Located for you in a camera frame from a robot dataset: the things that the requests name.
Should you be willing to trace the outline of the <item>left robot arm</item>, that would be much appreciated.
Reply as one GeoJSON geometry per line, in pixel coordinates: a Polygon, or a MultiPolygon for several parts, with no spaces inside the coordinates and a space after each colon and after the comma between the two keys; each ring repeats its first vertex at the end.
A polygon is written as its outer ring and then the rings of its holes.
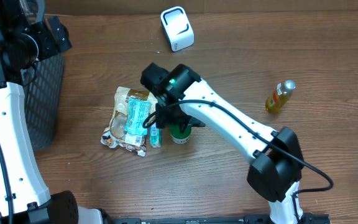
{"type": "Polygon", "coordinates": [[[78,223],[70,191],[51,194],[35,161],[21,72],[71,48],[57,17],[25,15],[25,1],[0,1],[0,223],[78,223]]]}

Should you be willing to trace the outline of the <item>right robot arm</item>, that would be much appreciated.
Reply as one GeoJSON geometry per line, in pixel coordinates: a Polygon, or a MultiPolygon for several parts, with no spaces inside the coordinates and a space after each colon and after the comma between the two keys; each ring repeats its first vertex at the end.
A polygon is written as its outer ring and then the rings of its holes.
{"type": "Polygon", "coordinates": [[[156,110],[145,126],[162,129],[208,126],[233,145],[248,161],[249,185],[269,203],[271,223],[301,223],[303,210],[295,192],[299,188],[303,155],[296,134],[276,131],[254,121],[221,98],[190,67],[179,64],[171,72],[151,63],[141,84],[157,99],[156,110]]]}

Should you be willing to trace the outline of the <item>small teal tissue pack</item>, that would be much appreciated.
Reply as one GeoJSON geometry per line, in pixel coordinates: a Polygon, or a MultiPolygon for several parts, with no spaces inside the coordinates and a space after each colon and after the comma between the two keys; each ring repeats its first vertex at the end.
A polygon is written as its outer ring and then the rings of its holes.
{"type": "Polygon", "coordinates": [[[150,127],[150,145],[154,148],[162,147],[162,130],[155,123],[150,127]]]}

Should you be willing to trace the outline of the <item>yellow liquid bottle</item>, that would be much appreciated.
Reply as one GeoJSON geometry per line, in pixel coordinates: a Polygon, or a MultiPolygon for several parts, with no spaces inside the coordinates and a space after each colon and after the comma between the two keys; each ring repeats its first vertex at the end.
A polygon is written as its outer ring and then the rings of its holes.
{"type": "Polygon", "coordinates": [[[296,83],[293,80],[280,82],[273,93],[265,101],[265,109],[271,114],[277,114],[291,98],[296,83]]]}

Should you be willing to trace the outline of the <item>teal wet wipes pack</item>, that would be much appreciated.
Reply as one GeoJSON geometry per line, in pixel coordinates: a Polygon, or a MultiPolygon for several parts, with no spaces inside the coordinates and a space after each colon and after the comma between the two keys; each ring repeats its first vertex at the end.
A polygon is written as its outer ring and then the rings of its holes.
{"type": "Polygon", "coordinates": [[[128,101],[128,119],[125,131],[132,135],[145,136],[147,129],[143,127],[143,122],[149,116],[151,103],[149,101],[130,98],[128,101]]]}

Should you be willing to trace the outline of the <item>green lid jar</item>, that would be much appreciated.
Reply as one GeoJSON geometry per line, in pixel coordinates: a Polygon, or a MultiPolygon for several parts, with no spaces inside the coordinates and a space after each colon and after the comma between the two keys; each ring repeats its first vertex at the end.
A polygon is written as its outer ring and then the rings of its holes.
{"type": "Polygon", "coordinates": [[[191,127],[188,126],[183,132],[180,131],[180,127],[178,125],[170,126],[170,135],[172,137],[172,141],[176,144],[185,144],[189,141],[191,135],[191,127]]]}

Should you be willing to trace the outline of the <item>brown white snack bag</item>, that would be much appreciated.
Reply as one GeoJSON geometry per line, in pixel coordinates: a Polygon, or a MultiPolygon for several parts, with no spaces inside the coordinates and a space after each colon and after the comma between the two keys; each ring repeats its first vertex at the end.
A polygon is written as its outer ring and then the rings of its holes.
{"type": "Polygon", "coordinates": [[[101,144],[111,149],[122,147],[137,156],[144,157],[147,151],[147,134],[145,136],[132,135],[124,129],[128,119],[128,101],[130,98],[149,101],[151,103],[150,114],[155,111],[157,99],[149,91],[118,87],[114,95],[112,118],[101,136],[101,144]]]}

